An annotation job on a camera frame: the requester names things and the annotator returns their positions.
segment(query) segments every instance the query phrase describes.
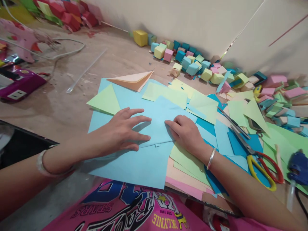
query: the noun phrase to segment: scissors blade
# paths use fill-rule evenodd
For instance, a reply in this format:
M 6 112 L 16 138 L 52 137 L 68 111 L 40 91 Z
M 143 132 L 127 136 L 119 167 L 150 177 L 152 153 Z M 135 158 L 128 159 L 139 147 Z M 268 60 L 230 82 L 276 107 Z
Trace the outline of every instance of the scissors blade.
M 242 143 L 242 146 L 246 149 L 246 151 L 253 155 L 255 154 L 255 151 L 250 147 L 250 145 L 243 139 L 243 137 L 239 134 L 239 132 L 231 125 L 231 129 L 236 135 L 237 139 Z

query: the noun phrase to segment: yellow scissors handle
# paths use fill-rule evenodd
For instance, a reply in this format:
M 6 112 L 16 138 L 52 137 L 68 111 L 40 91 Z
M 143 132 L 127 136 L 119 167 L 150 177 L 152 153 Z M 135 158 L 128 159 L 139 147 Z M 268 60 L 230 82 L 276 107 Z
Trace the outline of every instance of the yellow scissors handle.
M 253 169 L 253 165 L 256 166 L 257 169 L 259 169 L 259 171 L 266 177 L 266 179 L 268 180 L 269 184 L 270 184 L 270 188 L 266 187 L 264 184 L 264 186 L 274 192 L 276 191 L 277 187 L 276 187 L 276 183 L 273 181 L 273 179 L 267 174 L 267 172 L 254 160 L 254 158 L 252 157 L 252 155 L 248 155 L 247 156 L 247 163 L 248 163 L 248 167 L 250 170 L 251 175 L 257 180 L 259 181 L 261 184 L 262 182 L 259 180 L 259 178 L 257 177 L 256 172 Z

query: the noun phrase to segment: white wall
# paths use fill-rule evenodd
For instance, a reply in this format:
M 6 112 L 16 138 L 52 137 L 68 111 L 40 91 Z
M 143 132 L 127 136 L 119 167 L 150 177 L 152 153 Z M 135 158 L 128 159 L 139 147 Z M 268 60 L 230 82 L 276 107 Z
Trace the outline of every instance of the white wall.
M 308 74 L 308 18 L 269 45 L 308 14 L 307 0 L 266 0 L 223 57 L 247 74 Z
M 85 0 L 101 8 L 105 22 L 158 38 L 189 43 L 205 58 L 223 55 L 263 0 Z

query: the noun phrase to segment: electrical cord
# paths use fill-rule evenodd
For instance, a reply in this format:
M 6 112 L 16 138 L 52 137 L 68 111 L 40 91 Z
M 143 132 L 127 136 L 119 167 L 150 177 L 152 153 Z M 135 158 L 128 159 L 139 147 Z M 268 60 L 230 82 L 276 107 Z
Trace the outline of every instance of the electrical cord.
M 5 7 L 5 9 L 7 10 L 7 12 L 9 13 L 9 15 L 10 15 L 14 20 L 16 20 L 16 22 L 20 23 L 20 24 L 23 25 L 24 27 L 27 27 L 27 26 L 25 26 L 23 23 L 21 23 L 20 21 L 18 21 L 18 20 L 11 14 L 11 12 L 10 12 L 10 10 L 9 10 L 9 8 L 8 8 L 8 6 L 7 6 L 7 4 L 6 4 L 6 2 L 5 2 L 5 0 L 2 0 L 2 3 L 3 3 L 3 5 L 4 5 L 4 7 Z M 30 52 L 30 53 L 36 55 L 36 56 L 38 56 L 38 57 L 41 57 L 41 58 L 44 58 L 44 59 L 48 59 L 48 60 L 53 60 L 53 59 L 56 59 L 56 58 L 64 57 L 64 56 L 66 56 L 66 55 L 71 55 L 71 54 L 73 54 L 73 53 L 77 53 L 77 52 L 81 51 L 81 50 L 86 46 L 82 41 L 79 41 L 79 40 L 70 39 L 70 38 L 69 38 L 69 39 L 68 39 L 68 38 L 54 38 L 54 40 L 70 40 L 70 41 L 74 41 L 74 42 L 77 42 L 77 43 L 82 44 L 82 47 L 79 48 L 79 49 L 77 49 L 77 50 L 70 51 L 70 52 L 67 52 L 67 53 L 64 53 L 64 54 L 60 54 L 60 55 L 56 55 L 56 56 L 50 58 L 50 57 L 47 57 L 47 56 L 39 55 L 39 54 L 37 54 L 37 53 L 35 53 L 35 52 L 31 51 L 31 50 L 28 50 L 28 49 L 26 49 L 26 48 L 24 48 L 24 47 L 22 47 L 22 46 L 20 46 L 20 45 L 18 45 L 18 44 L 16 44 L 16 43 L 13 43 L 13 42 L 11 42 L 11 41 L 9 41 L 9 40 L 7 40 L 7 39 L 1 38 L 1 37 L 0 37 L 0 39 L 3 40 L 3 41 L 5 41 L 5 42 L 7 42 L 7 43 L 10 43 L 10 44 L 13 44 L 13 45 L 15 45 L 15 46 L 18 46 L 18 47 L 20 47 L 20 48 L 22 48 L 22 49 L 24 49 L 24 50 L 26 50 L 26 51 L 28 51 L 28 52 Z
M 305 215 L 306 215 L 306 218 L 307 218 L 307 220 L 308 220 L 308 213 L 307 213 L 307 210 L 306 210 L 305 206 L 304 206 L 303 203 L 302 203 L 301 198 L 299 197 L 298 188 L 295 188 L 295 195 L 296 195 L 296 198 L 297 198 L 297 200 L 298 200 L 298 202 L 299 202 L 299 205 L 302 207 L 302 210 L 304 211 L 304 213 L 305 213 Z

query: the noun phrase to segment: pink t-shirt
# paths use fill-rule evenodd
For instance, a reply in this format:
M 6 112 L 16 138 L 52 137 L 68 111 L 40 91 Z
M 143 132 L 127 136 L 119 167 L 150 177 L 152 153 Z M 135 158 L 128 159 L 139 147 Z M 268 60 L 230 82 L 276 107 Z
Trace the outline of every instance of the pink t-shirt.
M 277 230 L 229 217 L 230 230 Z M 211 230 L 173 193 L 105 180 L 47 225 L 44 231 Z

